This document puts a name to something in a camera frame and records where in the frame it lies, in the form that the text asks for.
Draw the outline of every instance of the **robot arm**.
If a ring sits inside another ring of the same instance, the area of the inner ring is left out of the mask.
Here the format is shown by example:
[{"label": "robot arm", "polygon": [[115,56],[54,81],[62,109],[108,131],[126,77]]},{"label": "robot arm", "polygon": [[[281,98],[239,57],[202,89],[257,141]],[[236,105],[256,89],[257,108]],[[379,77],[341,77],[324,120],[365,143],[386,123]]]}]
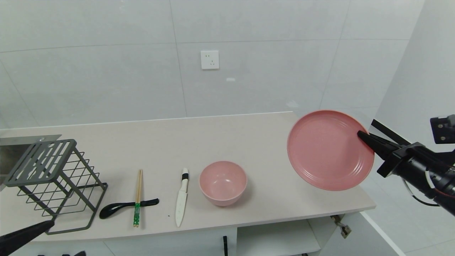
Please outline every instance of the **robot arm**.
[{"label": "robot arm", "polygon": [[[430,123],[437,144],[455,143],[455,115]],[[362,131],[357,136],[384,160],[378,174],[400,176],[455,216],[455,150],[435,153],[418,142],[398,145]]]}]

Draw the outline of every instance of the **power outlet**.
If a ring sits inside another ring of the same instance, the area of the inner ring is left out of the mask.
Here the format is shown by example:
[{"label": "power outlet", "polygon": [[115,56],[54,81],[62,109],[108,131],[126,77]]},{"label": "power outlet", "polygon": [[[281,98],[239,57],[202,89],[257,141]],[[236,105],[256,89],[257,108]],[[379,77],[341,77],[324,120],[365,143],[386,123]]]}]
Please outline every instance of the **power outlet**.
[{"label": "power outlet", "polygon": [[218,51],[201,51],[201,67],[206,69],[220,69]]}]

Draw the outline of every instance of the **cable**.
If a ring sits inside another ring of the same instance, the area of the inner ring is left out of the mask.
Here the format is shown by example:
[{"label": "cable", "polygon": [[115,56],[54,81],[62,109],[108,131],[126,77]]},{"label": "cable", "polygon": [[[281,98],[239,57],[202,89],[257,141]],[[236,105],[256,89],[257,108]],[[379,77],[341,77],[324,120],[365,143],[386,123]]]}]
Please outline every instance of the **cable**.
[{"label": "cable", "polygon": [[438,190],[438,189],[435,189],[435,191],[438,192],[439,194],[443,195],[443,196],[447,196],[447,197],[450,197],[450,198],[455,199],[455,196],[448,195],[448,194],[446,194],[446,193],[444,193],[444,192],[442,192],[442,191],[440,191],[440,190]]},{"label": "cable", "polygon": [[427,205],[427,206],[440,207],[440,205],[437,205],[437,204],[430,204],[430,203],[427,203],[427,202],[424,202],[424,201],[418,199],[417,196],[415,196],[414,193],[412,193],[412,191],[411,191],[411,189],[409,188],[408,183],[406,182],[406,180],[404,180],[403,178],[401,178],[401,180],[403,181],[403,184],[404,184],[404,186],[406,187],[406,189],[408,190],[409,194],[411,194],[412,198],[414,198],[415,200],[417,200],[419,203],[424,204],[424,205]]},{"label": "cable", "polygon": [[428,171],[428,167],[425,169],[425,178],[428,182],[428,185],[430,186],[430,188],[434,189],[436,192],[438,192],[439,194],[441,195],[444,195],[446,197],[450,197],[450,198],[453,198],[455,199],[455,196],[452,196],[452,195],[448,195],[440,190],[438,190],[436,187],[435,187],[435,184],[433,183],[433,181],[431,180],[431,177],[430,177],[430,172]]},{"label": "cable", "polygon": [[425,178],[428,182],[428,186],[430,186],[430,188],[432,189],[435,189],[435,185],[433,184],[433,181],[431,180],[431,177],[430,177],[430,172],[428,171],[428,167],[425,168]]}]

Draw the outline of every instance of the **black spoon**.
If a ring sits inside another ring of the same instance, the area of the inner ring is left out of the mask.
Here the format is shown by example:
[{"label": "black spoon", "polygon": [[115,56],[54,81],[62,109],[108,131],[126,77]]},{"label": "black spoon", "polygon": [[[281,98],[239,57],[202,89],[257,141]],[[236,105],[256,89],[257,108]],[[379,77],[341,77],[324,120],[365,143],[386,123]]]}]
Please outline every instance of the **black spoon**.
[{"label": "black spoon", "polygon": [[[151,206],[151,205],[157,205],[160,202],[158,198],[148,200],[148,201],[141,201],[141,207],[143,206]],[[110,205],[104,206],[103,209],[100,211],[100,219],[104,220],[106,218],[109,218],[112,214],[114,214],[116,211],[120,210],[123,207],[127,206],[134,206],[135,202],[131,203],[113,203]]]}]

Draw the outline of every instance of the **plate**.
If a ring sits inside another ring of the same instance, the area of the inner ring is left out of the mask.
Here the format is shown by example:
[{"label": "plate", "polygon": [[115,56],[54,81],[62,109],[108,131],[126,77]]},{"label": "plate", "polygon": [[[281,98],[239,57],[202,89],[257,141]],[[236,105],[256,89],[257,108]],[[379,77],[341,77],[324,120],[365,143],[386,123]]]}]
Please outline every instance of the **plate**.
[{"label": "plate", "polygon": [[319,110],[299,119],[288,137],[288,157],[300,177],[320,189],[359,185],[373,167],[374,151],[357,132],[368,131],[353,117]]}]

